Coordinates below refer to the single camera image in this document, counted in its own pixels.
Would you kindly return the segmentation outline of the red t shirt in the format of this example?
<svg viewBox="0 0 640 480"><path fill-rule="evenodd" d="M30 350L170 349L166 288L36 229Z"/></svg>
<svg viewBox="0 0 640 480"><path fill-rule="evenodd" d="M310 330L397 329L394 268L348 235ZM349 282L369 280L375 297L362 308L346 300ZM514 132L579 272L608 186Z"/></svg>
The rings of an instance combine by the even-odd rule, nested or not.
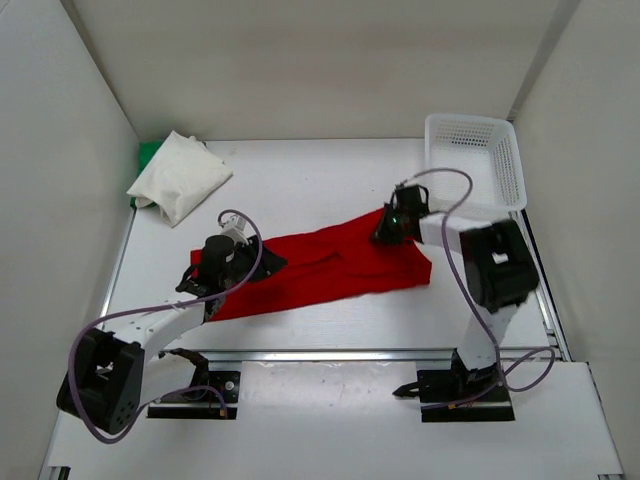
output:
<svg viewBox="0 0 640 480"><path fill-rule="evenodd" d="M432 262L414 242L378 245L369 240L381 216L378 209L314 232L266 240L266 246L288 265L228 295L213 319L281 312L429 285Z"/></svg>

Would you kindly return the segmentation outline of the white t shirt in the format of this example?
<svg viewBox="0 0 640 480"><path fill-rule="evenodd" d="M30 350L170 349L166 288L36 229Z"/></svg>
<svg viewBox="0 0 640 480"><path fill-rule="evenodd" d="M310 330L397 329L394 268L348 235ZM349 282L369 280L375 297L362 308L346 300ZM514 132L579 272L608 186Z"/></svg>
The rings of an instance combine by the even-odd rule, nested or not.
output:
<svg viewBox="0 0 640 480"><path fill-rule="evenodd" d="M136 208L155 204L162 220L175 227L232 175L233 170L202 142L172 131L127 194Z"/></svg>

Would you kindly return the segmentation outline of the green t shirt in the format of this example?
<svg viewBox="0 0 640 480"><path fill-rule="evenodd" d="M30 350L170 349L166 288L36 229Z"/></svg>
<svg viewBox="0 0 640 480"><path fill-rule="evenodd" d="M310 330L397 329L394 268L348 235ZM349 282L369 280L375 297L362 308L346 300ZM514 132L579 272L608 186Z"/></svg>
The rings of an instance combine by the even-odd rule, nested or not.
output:
<svg viewBox="0 0 640 480"><path fill-rule="evenodd" d="M149 142L141 142L138 150L138 168L136 177L144 171L146 166L150 163L155 153L162 146L163 140L154 140Z"/></svg>

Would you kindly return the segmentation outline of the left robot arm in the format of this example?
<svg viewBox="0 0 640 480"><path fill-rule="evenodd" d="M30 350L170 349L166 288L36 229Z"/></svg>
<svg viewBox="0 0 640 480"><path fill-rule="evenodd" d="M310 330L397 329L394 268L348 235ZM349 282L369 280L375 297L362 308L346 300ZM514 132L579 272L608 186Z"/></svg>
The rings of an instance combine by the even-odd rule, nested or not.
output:
<svg viewBox="0 0 640 480"><path fill-rule="evenodd" d="M182 394L220 394L205 372L206 358L168 346L211 320L245 284L282 270L285 258L261 237L218 234L191 259L174 294L162 304L108 314L90 322L72 343L57 407L83 421L101 443L122 440L151 402ZM164 359L170 352L171 359Z"/></svg>

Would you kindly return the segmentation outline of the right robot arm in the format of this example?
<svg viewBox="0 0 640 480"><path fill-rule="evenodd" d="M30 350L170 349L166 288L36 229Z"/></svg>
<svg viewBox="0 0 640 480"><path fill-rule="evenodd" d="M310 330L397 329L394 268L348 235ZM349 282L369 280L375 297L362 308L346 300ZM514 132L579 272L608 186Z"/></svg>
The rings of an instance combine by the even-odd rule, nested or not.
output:
<svg viewBox="0 0 640 480"><path fill-rule="evenodd" d="M539 285L539 275L516 222L448 216L429 210L429 192L398 185L384 204L371 235L379 245L407 242L438 245L462 256L463 274L454 277L470 304L471 318L444 378L418 388L440 401L470 400L500 378L496 349L518 308Z"/></svg>

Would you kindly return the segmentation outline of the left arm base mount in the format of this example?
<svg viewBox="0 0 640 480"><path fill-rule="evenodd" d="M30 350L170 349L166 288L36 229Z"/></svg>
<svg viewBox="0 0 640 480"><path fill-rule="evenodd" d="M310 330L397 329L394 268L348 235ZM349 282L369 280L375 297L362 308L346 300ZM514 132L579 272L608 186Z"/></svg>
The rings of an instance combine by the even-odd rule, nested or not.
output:
<svg viewBox="0 0 640 480"><path fill-rule="evenodd" d="M149 419L234 420L241 365L220 363L202 352L160 352L145 368L141 402Z"/></svg>

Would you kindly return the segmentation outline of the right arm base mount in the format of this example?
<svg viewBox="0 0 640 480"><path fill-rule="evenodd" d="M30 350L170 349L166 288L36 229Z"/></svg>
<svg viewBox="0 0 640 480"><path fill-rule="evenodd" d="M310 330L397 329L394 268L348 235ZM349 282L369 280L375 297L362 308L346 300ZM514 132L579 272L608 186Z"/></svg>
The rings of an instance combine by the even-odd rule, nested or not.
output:
<svg viewBox="0 0 640 480"><path fill-rule="evenodd" d="M496 362L483 369L468 369L457 350L450 367L421 369L417 380L399 386L398 399L418 398L422 423L510 422L515 413L507 388L500 382Z"/></svg>

